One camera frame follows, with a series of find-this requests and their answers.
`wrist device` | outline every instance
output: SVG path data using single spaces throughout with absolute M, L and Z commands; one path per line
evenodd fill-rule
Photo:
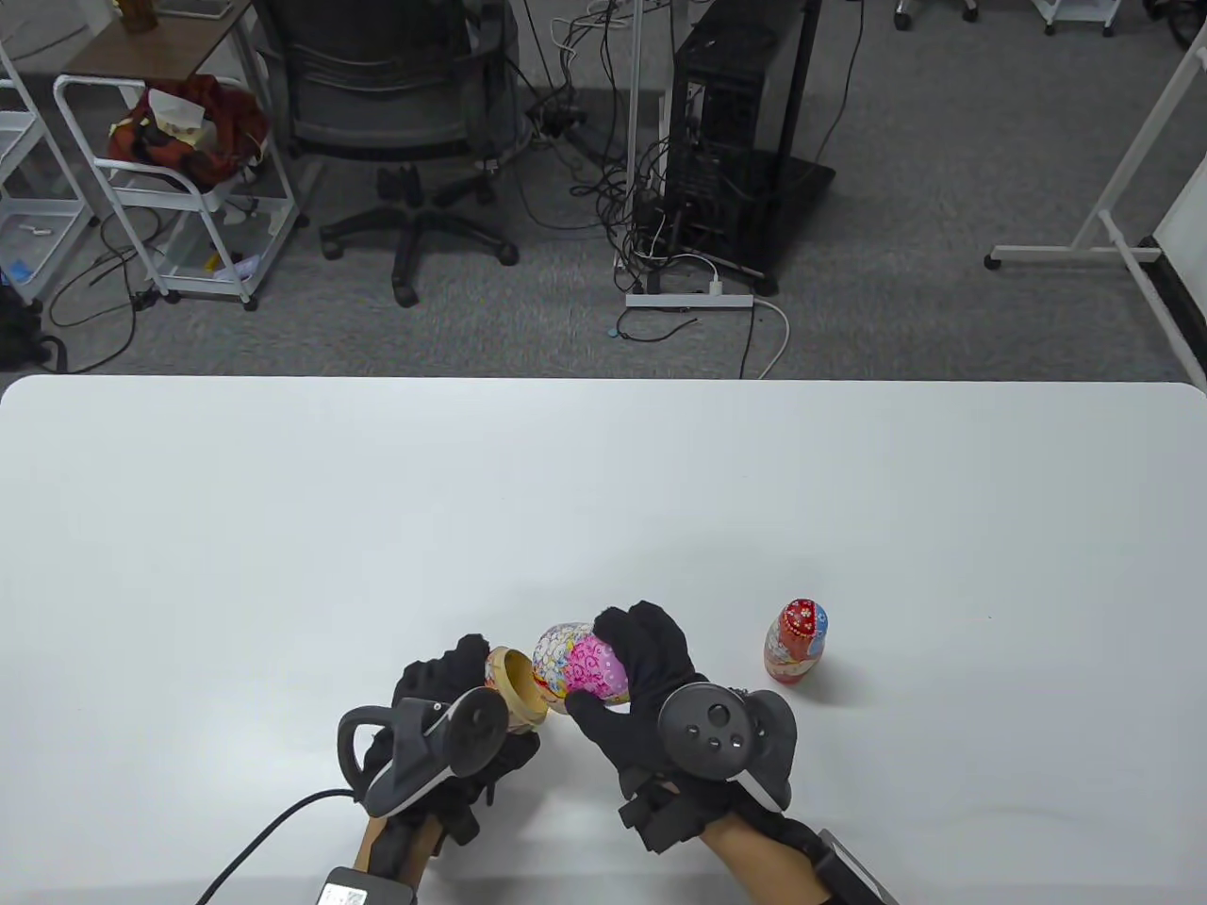
M 444 780 L 486 766 L 507 740 L 507 705 L 489 688 L 466 691 L 453 703 L 402 697 L 393 707 L 357 707 L 339 720 L 339 769 L 369 817 L 392 817 Z M 391 760 L 372 776 L 354 749 L 363 725 L 393 734 Z

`controller strap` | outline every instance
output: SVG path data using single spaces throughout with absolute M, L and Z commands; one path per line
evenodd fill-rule
M 622 823 L 636 829 L 646 849 L 654 854 L 695 839 L 722 816 L 701 807 L 690 795 L 671 792 L 663 780 L 640 767 L 620 775 L 620 790 L 629 799 L 620 808 Z

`label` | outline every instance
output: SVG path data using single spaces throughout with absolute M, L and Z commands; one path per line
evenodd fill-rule
M 354 889 L 350 886 L 339 883 L 327 883 L 322 887 L 317 905 L 365 905 L 369 894 L 363 889 Z

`black glove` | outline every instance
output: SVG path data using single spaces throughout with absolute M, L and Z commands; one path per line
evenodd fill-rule
M 471 689 L 485 684 L 486 656 L 490 644 L 480 635 L 466 635 L 453 650 L 444 652 L 438 660 L 418 660 L 406 670 L 395 685 L 391 706 L 403 697 L 451 703 Z M 395 878 L 410 849 L 415 830 L 435 816 L 445 835 L 459 845 L 467 845 L 478 835 L 478 822 L 470 806 L 482 793 L 486 793 L 486 805 L 495 800 L 495 784 L 513 770 L 519 770 L 541 747 L 536 732 L 508 734 L 503 747 L 486 766 L 473 776 L 451 776 L 404 811 L 386 819 L 385 829 L 369 852 L 369 872 Z M 393 732 L 381 729 L 373 736 L 373 743 L 365 753 L 365 773 L 375 776 L 393 751 Z
M 625 825 L 636 827 L 646 847 L 660 853 L 700 835 L 733 810 L 736 795 L 746 793 L 734 783 L 684 772 L 658 735 L 658 713 L 671 693 L 707 681 L 692 665 L 687 638 L 666 611 L 647 601 L 628 613 L 611 607 L 600 613 L 593 631 L 612 646 L 624 666 L 629 712 L 610 711 L 587 691 L 568 695 L 566 712 L 617 769 L 620 790 L 629 799 L 620 808 Z

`white cable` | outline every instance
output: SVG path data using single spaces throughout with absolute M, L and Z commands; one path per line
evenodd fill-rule
M 756 298 L 754 304 L 763 305 L 763 308 L 770 308 L 772 311 L 775 311 L 783 319 L 783 341 L 780 343 L 780 351 L 775 354 L 775 357 L 771 360 L 771 363 L 768 364 L 765 368 L 763 368 L 763 373 L 758 375 L 758 379 L 762 380 L 763 378 L 765 378 L 768 374 L 771 373 L 771 368 L 774 368 L 776 362 L 780 361 L 780 356 L 783 355 L 783 350 L 788 348 L 788 340 L 792 338 L 792 325 L 788 323 L 788 315 L 786 315 L 783 313 L 783 309 L 780 308 L 779 305 L 771 302 L 764 302 L 760 298 Z

